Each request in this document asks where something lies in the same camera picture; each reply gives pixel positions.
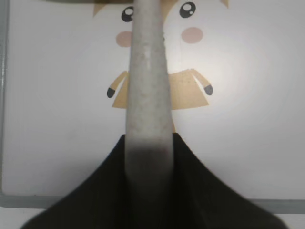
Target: white cylindrical rod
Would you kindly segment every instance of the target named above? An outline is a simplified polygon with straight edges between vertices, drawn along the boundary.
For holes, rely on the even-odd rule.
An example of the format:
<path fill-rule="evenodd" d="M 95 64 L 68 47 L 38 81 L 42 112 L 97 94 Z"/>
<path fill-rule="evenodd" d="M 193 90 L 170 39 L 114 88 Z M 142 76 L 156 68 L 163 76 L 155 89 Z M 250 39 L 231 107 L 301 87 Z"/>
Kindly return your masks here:
<path fill-rule="evenodd" d="M 171 98 L 160 0 L 134 1 L 126 124 L 125 171 L 134 209 L 143 222 L 157 222 L 173 172 Z M 154 228 L 153 224 L 142 226 Z"/>

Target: whiteboard frame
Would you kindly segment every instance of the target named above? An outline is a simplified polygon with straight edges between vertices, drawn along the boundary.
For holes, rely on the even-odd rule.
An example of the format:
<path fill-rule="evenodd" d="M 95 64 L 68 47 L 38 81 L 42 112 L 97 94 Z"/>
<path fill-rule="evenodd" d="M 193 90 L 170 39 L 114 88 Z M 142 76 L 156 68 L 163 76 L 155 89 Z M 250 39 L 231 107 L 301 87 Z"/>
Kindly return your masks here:
<path fill-rule="evenodd" d="M 0 0 L 0 207 L 5 208 L 48 208 L 61 197 L 7 196 L 2 192 L 3 124 L 5 83 L 7 78 L 7 38 L 9 21 L 9 0 Z M 305 200 L 250 199 L 253 203 L 274 214 L 305 214 Z"/>

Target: black base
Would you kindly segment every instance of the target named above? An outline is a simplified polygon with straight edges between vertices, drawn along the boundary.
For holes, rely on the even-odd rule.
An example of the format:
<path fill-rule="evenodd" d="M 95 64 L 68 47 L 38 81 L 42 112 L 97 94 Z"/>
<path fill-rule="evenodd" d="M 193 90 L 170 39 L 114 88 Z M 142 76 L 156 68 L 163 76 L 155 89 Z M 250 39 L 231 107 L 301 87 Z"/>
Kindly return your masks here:
<path fill-rule="evenodd" d="M 274 215 L 232 191 L 174 139 L 174 178 L 162 229 L 287 229 Z M 75 191 L 22 229 L 137 229 L 129 211 L 124 136 Z"/>

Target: white board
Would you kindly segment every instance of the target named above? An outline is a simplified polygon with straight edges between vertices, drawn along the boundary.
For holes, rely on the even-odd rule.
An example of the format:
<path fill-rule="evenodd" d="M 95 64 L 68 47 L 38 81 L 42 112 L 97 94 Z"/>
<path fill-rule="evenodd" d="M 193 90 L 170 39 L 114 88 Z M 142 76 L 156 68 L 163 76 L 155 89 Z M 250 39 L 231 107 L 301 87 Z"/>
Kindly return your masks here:
<path fill-rule="evenodd" d="M 221 180 L 247 198 L 305 199 L 305 2 L 194 0 L 171 9 L 164 38 L 169 73 L 195 69 L 209 105 L 173 111 L 177 132 Z M 131 31 L 108 5 L 11 0 L 2 189 L 63 196 L 124 134 L 125 110 L 107 97 L 128 70 Z M 198 43 L 182 33 L 196 27 Z"/>

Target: cartoon character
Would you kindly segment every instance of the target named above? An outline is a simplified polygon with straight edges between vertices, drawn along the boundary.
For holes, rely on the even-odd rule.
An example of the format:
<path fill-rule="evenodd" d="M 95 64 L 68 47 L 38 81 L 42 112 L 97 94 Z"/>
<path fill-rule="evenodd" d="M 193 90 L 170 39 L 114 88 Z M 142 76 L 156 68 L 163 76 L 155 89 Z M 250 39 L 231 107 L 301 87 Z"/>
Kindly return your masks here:
<path fill-rule="evenodd" d="M 163 20 L 165 21 L 167 15 L 178 0 L 161 0 L 161 7 L 163 12 Z M 229 0 L 221 0 L 226 7 L 229 5 Z M 97 14 L 105 4 L 96 4 L 94 7 L 94 15 Z M 182 18 L 188 19 L 196 12 L 195 3 L 189 1 L 181 5 L 179 14 Z M 124 22 L 132 21 L 133 7 L 125 8 L 121 14 Z M 121 47 L 130 47 L 131 45 L 131 31 L 124 31 L 117 35 L 117 44 Z M 195 44 L 202 40 L 203 32 L 196 27 L 190 27 L 184 30 L 181 38 L 185 43 Z M 121 82 L 122 86 L 117 93 L 113 102 L 115 108 L 126 108 L 127 106 L 127 88 L 128 88 L 129 73 L 124 71 L 119 75 L 113 83 L 109 86 L 107 96 L 112 98 L 118 90 Z M 201 90 L 201 86 L 207 95 L 213 94 L 213 87 L 210 82 L 197 70 L 186 69 L 176 73 L 169 73 L 169 82 L 171 87 L 172 110 L 196 108 L 209 105 Z"/>

